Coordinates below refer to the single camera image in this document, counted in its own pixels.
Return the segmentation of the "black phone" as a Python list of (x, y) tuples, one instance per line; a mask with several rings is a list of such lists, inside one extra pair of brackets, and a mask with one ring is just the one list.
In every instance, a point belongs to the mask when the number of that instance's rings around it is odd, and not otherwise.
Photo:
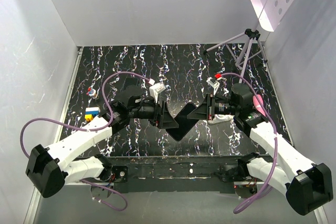
[(181, 141), (186, 134), (195, 126), (198, 119), (188, 119), (187, 116), (196, 109), (194, 103), (187, 103), (185, 107), (174, 118), (178, 128), (166, 129), (166, 132), (177, 142)]

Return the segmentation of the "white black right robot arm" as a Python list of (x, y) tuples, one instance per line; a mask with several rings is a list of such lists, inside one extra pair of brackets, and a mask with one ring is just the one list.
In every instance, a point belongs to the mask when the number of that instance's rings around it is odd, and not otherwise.
[(332, 174), (324, 164), (316, 164), (299, 153), (267, 118), (260, 95), (248, 85), (232, 86), (228, 99), (208, 93), (202, 104), (190, 104), (187, 120), (212, 120), (216, 115), (233, 116), (236, 126), (270, 156), (265, 161), (256, 153), (238, 159), (238, 176), (253, 177), (281, 192), (292, 209), (304, 216), (333, 200)]

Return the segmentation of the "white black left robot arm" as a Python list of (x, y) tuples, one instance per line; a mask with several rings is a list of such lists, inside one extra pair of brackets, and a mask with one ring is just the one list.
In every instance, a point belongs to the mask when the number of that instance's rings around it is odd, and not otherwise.
[(179, 124), (170, 115), (166, 102), (159, 102), (165, 85), (157, 83), (143, 98), (142, 90), (129, 86), (110, 103), (112, 111), (105, 111), (69, 137), (47, 147), (37, 145), (31, 151), (26, 175), (44, 198), (59, 192), (65, 184), (85, 178), (100, 182), (112, 176), (112, 164), (97, 154), (79, 159), (79, 155), (126, 128), (131, 119), (146, 119), (159, 129), (176, 129)]

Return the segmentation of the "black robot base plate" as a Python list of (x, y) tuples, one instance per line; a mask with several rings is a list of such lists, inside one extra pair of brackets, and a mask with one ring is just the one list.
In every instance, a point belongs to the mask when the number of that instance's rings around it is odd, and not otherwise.
[(233, 194), (247, 187), (257, 191), (263, 182), (238, 171), (239, 156), (108, 157), (111, 173), (101, 181), (126, 194), (139, 192), (206, 192)]

